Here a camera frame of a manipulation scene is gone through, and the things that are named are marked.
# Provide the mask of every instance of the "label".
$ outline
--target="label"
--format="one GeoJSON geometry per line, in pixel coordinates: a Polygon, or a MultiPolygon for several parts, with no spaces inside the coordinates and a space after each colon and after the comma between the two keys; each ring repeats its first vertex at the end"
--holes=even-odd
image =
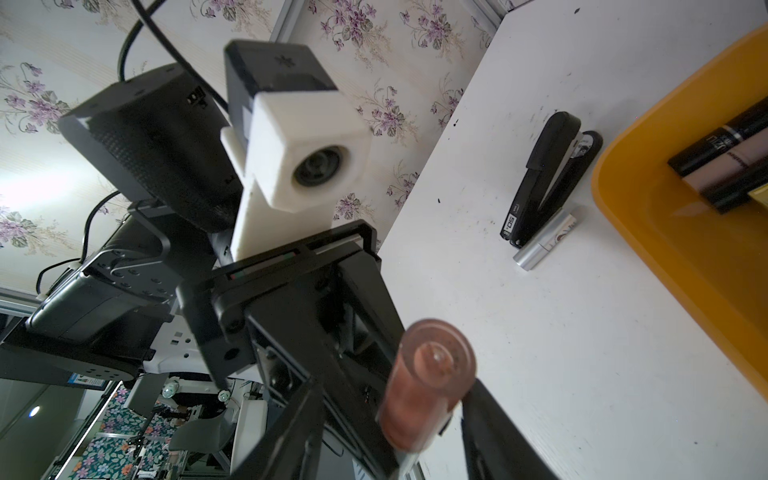
{"type": "Polygon", "coordinates": [[[515,227],[515,222],[518,221],[518,218],[515,215],[509,214],[507,217],[507,222],[504,224],[503,230],[506,233],[512,234],[512,228],[515,227]]]}
{"type": "Polygon", "coordinates": [[[89,376],[80,375],[79,373],[73,373],[72,376],[69,377],[69,380],[67,380],[67,383],[88,386],[104,386],[106,382],[107,380],[94,379],[89,376]]]}
{"type": "Polygon", "coordinates": [[[733,136],[728,137],[726,135],[710,135],[707,137],[707,142],[716,150],[730,150],[736,145],[736,142],[733,140],[733,136]]]}
{"type": "Polygon", "coordinates": [[[573,217],[571,217],[571,216],[569,215],[569,216],[568,216],[568,220],[569,220],[569,221],[568,221],[568,223],[566,223],[566,224],[565,224],[565,225],[564,225],[564,226],[563,226],[563,227],[560,229],[560,231],[559,231],[559,232],[558,232],[556,235],[554,235],[554,236],[553,236],[553,237],[552,237],[552,238],[551,238],[551,239],[550,239],[550,240],[547,242],[547,244],[546,244],[546,245],[541,245],[542,247],[544,247],[544,250],[547,250],[548,252],[549,252],[549,251],[551,251],[551,250],[554,248],[554,246],[555,246],[555,245],[557,245],[558,243],[560,243],[560,240],[563,240],[563,237],[565,237],[566,235],[568,235],[568,232],[570,232],[571,230],[573,230],[573,227],[575,227],[575,225],[576,225],[576,219],[575,219],[575,218],[573,218],[573,217]]]}
{"type": "Polygon", "coordinates": [[[733,150],[728,150],[725,155],[728,155],[729,157],[733,158],[739,165],[741,165],[742,168],[747,168],[749,165],[746,164],[744,160],[739,157],[739,155],[735,154],[733,150]]]}
{"type": "Polygon", "coordinates": [[[192,93],[187,95],[188,104],[199,105],[202,108],[205,108],[208,106],[208,103],[204,99],[205,99],[205,92],[203,91],[203,88],[200,85],[198,85],[197,88],[192,90],[192,93]]]}

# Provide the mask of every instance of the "stapler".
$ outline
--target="stapler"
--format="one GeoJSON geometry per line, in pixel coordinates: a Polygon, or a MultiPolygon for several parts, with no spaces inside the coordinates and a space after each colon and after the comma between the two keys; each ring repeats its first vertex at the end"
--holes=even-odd
{"type": "Polygon", "coordinates": [[[502,227],[512,246],[524,247],[552,218],[603,147],[598,132],[580,128],[581,120],[564,111],[547,120],[502,227]]]}

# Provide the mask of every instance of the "orange tray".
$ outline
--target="orange tray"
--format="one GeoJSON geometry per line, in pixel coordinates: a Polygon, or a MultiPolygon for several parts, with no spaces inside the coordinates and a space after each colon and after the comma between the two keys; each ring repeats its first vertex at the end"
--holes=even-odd
{"type": "Polygon", "coordinates": [[[719,215],[667,160],[768,96],[768,25],[718,55],[601,156],[603,214],[768,400],[768,210],[719,215]]]}

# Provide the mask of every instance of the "floral wallpaper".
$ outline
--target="floral wallpaper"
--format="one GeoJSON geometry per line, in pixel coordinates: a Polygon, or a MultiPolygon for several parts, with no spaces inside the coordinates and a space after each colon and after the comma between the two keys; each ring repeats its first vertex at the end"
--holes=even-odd
{"type": "MultiPolygon", "coordinates": [[[[223,47],[232,38],[267,40],[282,6],[174,0],[154,19],[225,94],[223,47]]],[[[136,20],[129,0],[0,3],[0,286],[33,293],[40,270],[76,257],[88,212],[113,190],[56,121],[117,80],[118,52],[136,20]]],[[[491,40],[460,0],[304,0],[291,41],[312,48],[374,135],[369,169],[339,199],[334,224],[362,218],[386,238],[438,138],[458,121],[491,40]]],[[[144,29],[127,76],[171,62],[144,29]]],[[[97,215],[89,251],[126,206],[118,196],[97,215]]],[[[58,272],[46,274],[43,288],[58,272]]]]}
{"type": "MultiPolygon", "coordinates": [[[[144,424],[141,417],[123,407],[128,391],[121,387],[110,400],[104,414],[99,432],[137,435],[144,424]]],[[[150,440],[147,451],[141,459],[139,467],[152,470],[153,465],[162,464],[168,457],[167,444],[173,436],[176,427],[170,420],[153,419],[147,427],[147,436],[156,438],[150,440]]],[[[111,437],[96,437],[91,440],[83,453],[83,459],[74,466],[66,480],[81,480],[83,478],[124,478],[131,470],[133,454],[128,451],[125,439],[111,437]]]]}

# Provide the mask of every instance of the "black cable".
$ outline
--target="black cable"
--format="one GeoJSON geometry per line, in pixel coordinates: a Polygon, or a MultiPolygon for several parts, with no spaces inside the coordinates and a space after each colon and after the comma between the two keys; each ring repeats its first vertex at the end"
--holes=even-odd
{"type": "MultiPolygon", "coordinates": [[[[147,15],[154,14],[163,3],[165,3],[165,0],[155,0],[152,5],[147,8],[147,15]]],[[[141,23],[141,20],[138,20],[131,31],[128,32],[128,36],[123,42],[123,47],[120,49],[120,56],[118,57],[118,80],[120,81],[125,81],[125,61],[128,58],[128,51],[131,49],[131,45],[134,44],[134,41],[136,41],[136,37],[139,36],[139,32],[143,26],[144,24],[141,23]]]]}
{"type": "Polygon", "coordinates": [[[170,54],[171,57],[174,58],[176,62],[181,65],[181,67],[187,71],[188,74],[192,75],[192,77],[201,85],[203,85],[203,88],[208,90],[210,93],[210,96],[214,98],[216,103],[219,104],[219,106],[229,113],[229,105],[227,105],[227,101],[225,101],[221,95],[219,95],[213,87],[211,87],[207,81],[205,81],[200,74],[197,73],[197,71],[190,65],[190,63],[184,59],[183,56],[181,56],[181,53],[173,46],[173,44],[170,43],[168,38],[163,34],[162,31],[158,28],[158,26],[154,23],[152,18],[149,16],[146,10],[144,10],[144,6],[141,4],[139,0],[131,0],[131,4],[134,6],[134,10],[136,10],[136,13],[139,15],[139,18],[141,18],[141,21],[144,23],[144,25],[150,29],[152,32],[152,35],[157,39],[157,41],[160,42],[161,45],[167,50],[167,52],[170,54]]]}
{"type": "MultiPolygon", "coordinates": [[[[120,192],[114,191],[111,194],[107,195],[106,197],[102,198],[101,201],[94,207],[93,210],[91,210],[91,213],[88,215],[88,219],[85,221],[85,234],[83,236],[83,251],[80,255],[80,258],[71,258],[69,260],[64,260],[59,263],[54,263],[51,266],[45,267],[41,272],[38,274],[38,281],[35,284],[35,291],[40,294],[40,284],[43,281],[43,275],[45,275],[45,272],[49,271],[51,268],[56,268],[57,266],[64,265],[65,263],[75,262],[78,261],[80,264],[83,264],[85,261],[85,257],[88,255],[88,237],[91,233],[91,222],[93,221],[94,217],[96,216],[96,213],[106,204],[109,200],[112,200],[115,198],[120,192]]],[[[58,279],[54,282],[53,286],[56,286],[58,284],[59,280],[67,273],[68,270],[64,271],[61,275],[58,276],[58,279]]]]}
{"type": "Polygon", "coordinates": [[[38,274],[38,282],[35,284],[35,290],[37,291],[38,295],[40,294],[40,283],[43,281],[43,275],[45,275],[45,272],[49,271],[51,268],[56,268],[57,266],[64,265],[65,263],[75,262],[77,260],[80,260],[79,258],[71,258],[69,260],[64,260],[63,262],[54,263],[51,266],[45,267],[41,272],[38,274]]]}
{"type": "Polygon", "coordinates": [[[335,456],[337,456],[337,457],[342,457],[342,456],[344,456],[344,449],[342,449],[342,450],[341,450],[341,453],[336,453],[336,450],[332,449],[332,448],[331,448],[331,445],[328,445],[328,442],[326,442],[326,441],[325,441],[325,439],[323,440],[323,445],[325,445],[326,447],[328,447],[328,449],[329,449],[329,450],[330,450],[330,451],[331,451],[331,452],[332,452],[332,453],[333,453],[335,456]]]}
{"type": "Polygon", "coordinates": [[[74,271],[73,269],[67,268],[66,270],[61,272],[61,275],[59,275],[58,278],[53,282],[53,284],[48,288],[48,292],[52,292],[53,290],[56,290],[59,284],[61,284],[61,281],[65,279],[70,272],[73,272],[73,271],[74,271]]]}
{"type": "Polygon", "coordinates": [[[119,194],[120,192],[115,190],[111,194],[102,198],[101,201],[96,205],[96,207],[94,207],[93,210],[91,210],[91,213],[88,215],[88,219],[85,221],[85,233],[83,235],[83,253],[81,253],[80,255],[80,263],[84,263],[85,257],[88,256],[88,237],[91,234],[91,222],[96,216],[96,213],[104,206],[104,204],[106,204],[109,200],[112,200],[119,194]]]}

